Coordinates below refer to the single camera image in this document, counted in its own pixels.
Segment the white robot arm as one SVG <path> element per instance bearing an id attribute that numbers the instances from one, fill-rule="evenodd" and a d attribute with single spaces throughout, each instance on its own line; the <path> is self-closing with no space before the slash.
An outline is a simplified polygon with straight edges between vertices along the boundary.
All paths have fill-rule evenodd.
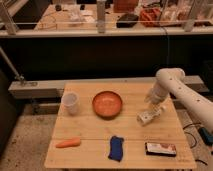
<path id="1" fill-rule="evenodd" d="M 156 82 L 147 94 L 151 104 L 160 104 L 169 93 L 194 114 L 204 127 L 213 134 L 213 102 L 201 96 L 183 83 L 185 72 L 181 68 L 163 68 L 156 73 Z"/>

